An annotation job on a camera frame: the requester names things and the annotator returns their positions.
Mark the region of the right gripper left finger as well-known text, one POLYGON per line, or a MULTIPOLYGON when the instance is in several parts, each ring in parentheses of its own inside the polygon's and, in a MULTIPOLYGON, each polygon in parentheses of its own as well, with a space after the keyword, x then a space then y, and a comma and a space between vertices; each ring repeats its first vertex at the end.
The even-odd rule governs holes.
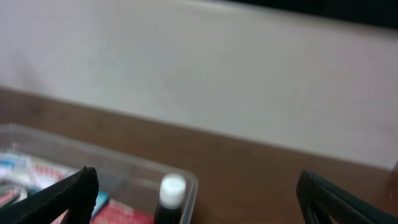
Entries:
POLYGON ((89 224, 98 192, 96 169, 84 167, 60 182, 2 208, 1 223, 52 223, 64 213, 62 223, 89 224))

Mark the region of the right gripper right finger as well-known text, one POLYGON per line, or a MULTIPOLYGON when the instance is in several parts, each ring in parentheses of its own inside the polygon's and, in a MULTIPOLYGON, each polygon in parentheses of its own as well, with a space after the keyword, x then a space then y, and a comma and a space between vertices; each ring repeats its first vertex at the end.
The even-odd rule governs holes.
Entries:
POLYGON ((397 217, 373 207, 309 170, 300 173, 296 195, 306 224, 397 223, 397 217))

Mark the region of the red medicine box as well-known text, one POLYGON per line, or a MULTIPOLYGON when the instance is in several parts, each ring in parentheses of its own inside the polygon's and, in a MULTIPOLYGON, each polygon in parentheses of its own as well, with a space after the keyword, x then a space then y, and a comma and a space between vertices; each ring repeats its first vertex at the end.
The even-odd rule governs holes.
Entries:
POLYGON ((90 224, 153 224, 153 221, 153 215, 111 199, 90 220, 90 224))

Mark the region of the white Panadol box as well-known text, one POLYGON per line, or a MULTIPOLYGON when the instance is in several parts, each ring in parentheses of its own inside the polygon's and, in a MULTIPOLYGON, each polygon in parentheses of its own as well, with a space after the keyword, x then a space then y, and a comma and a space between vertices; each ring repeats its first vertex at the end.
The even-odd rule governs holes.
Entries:
POLYGON ((8 180, 33 189, 45 189, 78 172, 28 154, 1 153, 1 180, 8 180))

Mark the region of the green Zam-Buk box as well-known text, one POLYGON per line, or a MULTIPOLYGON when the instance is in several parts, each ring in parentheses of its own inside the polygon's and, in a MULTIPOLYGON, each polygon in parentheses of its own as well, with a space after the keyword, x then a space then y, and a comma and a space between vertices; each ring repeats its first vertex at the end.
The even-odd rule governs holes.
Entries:
POLYGON ((25 187, 16 184, 1 185, 1 208, 12 205, 13 203, 24 200, 29 196, 25 187))

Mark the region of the dark bottle white cap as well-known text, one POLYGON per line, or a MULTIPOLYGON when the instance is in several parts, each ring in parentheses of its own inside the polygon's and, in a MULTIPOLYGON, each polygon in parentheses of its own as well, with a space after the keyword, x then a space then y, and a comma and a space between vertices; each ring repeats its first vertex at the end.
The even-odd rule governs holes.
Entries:
POLYGON ((167 174, 160 183, 154 224, 179 224, 187 181, 180 174, 167 174))

